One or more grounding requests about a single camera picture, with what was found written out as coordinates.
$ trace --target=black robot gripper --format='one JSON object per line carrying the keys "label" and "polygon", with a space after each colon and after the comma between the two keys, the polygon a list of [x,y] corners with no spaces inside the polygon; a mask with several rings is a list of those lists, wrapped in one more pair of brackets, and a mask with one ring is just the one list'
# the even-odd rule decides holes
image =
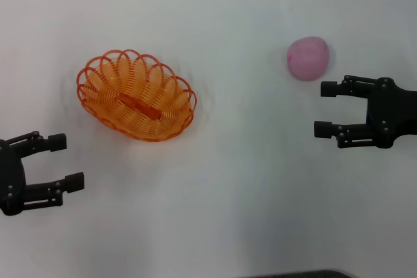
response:
{"label": "black robot gripper", "polygon": [[417,92],[399,88],[389,77],[370,79],[346,75],[338,84],[321,83],[322,97],[337,95],[367,99],[365,124],[338,125],[314,122],[314,136],[335,136],[339,148],[390,148],[402,135],[417,135]]}
{"label": "black robot gripper", "polygon": [[63,133],[44,139],[39,132],[9,140],[0,140],[0,209],[5,215],[24,210],[63,205],[63,192],[84,189],[84,174],[76,173],[64,179],[44,184],[26,184],[22,158],[43,151],[66,149]]}

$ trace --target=white table surface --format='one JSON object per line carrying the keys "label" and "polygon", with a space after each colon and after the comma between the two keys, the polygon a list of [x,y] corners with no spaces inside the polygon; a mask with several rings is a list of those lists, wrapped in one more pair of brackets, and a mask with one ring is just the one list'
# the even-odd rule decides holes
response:
{"label": "white table surface", "polygon": [[[323,80],[417,89],[417,0],[0,0],[0,137],[66,133],[24,160],[28,183],[84,171],[64,206],[0,216],[2,277],[220,278],[337,268],[414,277],[417,138],[337,149],[314,120],[360,123],[366,101],[320,98],[282,60],[333,47]],[[80,106],[75,78],[109,49],[151,53],[199,104],[165,143],[134,141]]]}

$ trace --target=ball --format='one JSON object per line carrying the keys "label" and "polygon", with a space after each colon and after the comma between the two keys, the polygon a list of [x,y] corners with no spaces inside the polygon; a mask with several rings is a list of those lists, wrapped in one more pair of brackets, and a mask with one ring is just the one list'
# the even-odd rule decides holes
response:
{"label": "ball", "polygon": [[330,51],[324,39],[305,37],[293,42],[288,48],[288,69],[302,81],[313,81],[327,69]]}

